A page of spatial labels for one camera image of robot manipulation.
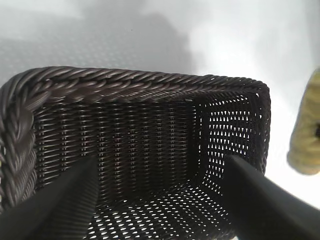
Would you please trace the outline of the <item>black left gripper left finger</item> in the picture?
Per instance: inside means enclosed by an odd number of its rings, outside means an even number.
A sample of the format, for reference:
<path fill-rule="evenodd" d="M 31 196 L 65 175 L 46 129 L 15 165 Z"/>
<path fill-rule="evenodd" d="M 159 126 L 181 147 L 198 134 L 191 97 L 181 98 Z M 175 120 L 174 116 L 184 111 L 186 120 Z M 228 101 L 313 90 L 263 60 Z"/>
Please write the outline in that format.
<path fill-rule="evenodd" d="M 84 157 L 0 216 L 2 240 L 82 240 L 98 201 L 95 157 Z"/>

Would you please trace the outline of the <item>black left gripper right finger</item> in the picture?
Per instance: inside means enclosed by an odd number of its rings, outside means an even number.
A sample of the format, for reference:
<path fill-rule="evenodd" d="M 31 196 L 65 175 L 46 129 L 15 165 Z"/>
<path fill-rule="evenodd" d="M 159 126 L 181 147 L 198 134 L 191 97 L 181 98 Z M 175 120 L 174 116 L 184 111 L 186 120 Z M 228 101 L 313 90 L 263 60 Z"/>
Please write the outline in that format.
<path fill-rule="evenodd" d="M 240 240 L 318 240 L 320 211 L 236 155 L 224 157 L 224 204 Z"/>

